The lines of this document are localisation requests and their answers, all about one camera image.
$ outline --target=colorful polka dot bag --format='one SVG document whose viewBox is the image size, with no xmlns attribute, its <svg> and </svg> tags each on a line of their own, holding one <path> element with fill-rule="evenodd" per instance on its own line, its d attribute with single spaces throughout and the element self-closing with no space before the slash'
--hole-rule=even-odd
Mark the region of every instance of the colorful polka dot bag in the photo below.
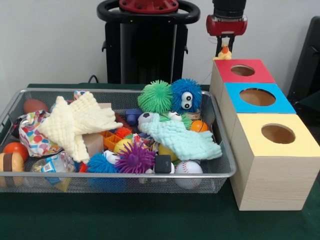
<svg viewBox="0 0 320 240">
<path fill-rule="evenodd" d="M 42 157 L 58 153 L 61 148 L 38 131 L 41 122 L 50 116 L 43 110 L 30 112 L 25 115 L 19 127 L 19 137 L 28 149 L 31 157 Z"/>
</svg>

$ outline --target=purple spiky ball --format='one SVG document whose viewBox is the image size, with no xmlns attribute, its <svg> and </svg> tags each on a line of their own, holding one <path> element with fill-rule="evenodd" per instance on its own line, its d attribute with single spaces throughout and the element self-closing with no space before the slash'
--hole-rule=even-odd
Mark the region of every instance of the purple spiky ball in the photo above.
<svg viewBox="0 0 320 240">
<path fill-rule="evenodd" d="M 148 169 L 152 169 L 155 165 L 156 152 L 149 151 L 143 147 L 143 144 L 128 143 L 129 147 L 124 145 L 126 150 L 121 149 L 118 154 L 120 160 L 115 167 L 119 169 L 119 173 L 125 174 L 144 174 Z"/>
</svg>

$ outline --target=circular hole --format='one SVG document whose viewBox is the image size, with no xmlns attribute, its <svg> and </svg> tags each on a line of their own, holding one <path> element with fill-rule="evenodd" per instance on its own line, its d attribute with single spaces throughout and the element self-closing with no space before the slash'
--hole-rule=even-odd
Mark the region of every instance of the circular hole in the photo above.
<svg viewBox="0 0 320 240">
<path fill-rule="evenodd" d="M 235 65 L 231 67 L 231 72 L 239 76 L 249 77 L 255 74 L 255 70 L 252 67 L 246 65 Z"/>
<path fill-rule="evenodd" d="M 296 136 L 294 132 L 280 124 L 268 124 L 262 127 L 263 136 L 276 144 L 290 144 Z"/>
<path fill-rule="evenodd" d="M 240 92 L 240 98 L 248 104 L 265 107 L 276 102 L 275 96 L 260 88 L 247 88 Z"/>
</svg>

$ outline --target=yellow ball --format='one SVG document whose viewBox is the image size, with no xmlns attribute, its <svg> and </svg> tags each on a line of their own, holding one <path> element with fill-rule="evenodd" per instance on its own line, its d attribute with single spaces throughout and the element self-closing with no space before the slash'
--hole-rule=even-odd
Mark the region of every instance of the yellow ball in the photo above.
<svg viewBox="0 0 320 240">
<path fill-rule="evenodd" d="M 159 155 L 170 155 L 171 156 L 171 162 L 177 161 L 178 157 L 176 154 L 171 151 L 171 149 L 163 146 L 162 144 L 159 144 Z"/>
<path fill-rule="evenodd" d="M 113 152 L 115 154 L 121 154 L 121 150 L 127 151 L 125 146 L 130 149 L 129 144 L 131 144 L 131 146 L 133 145 L 131 139 L 122 139 L 122 140 L 118 141 L 117 144 L 114 146 Z"/>
</svg>

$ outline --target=toy hamburger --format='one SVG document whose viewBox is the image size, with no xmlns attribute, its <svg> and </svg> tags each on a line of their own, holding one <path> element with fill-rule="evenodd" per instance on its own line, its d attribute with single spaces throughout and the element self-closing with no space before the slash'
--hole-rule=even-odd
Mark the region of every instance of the toy hamburger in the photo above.
<svg viewBox="0 0 320 240">
<path fill-rule="evenodd" d="M 24 159 L 18 152 L 0 154 L 0 172 L 24 172 Z M 24 178 L 20 176 L 1 176 L 0 187 L 19 187 Z"/>
</svg>

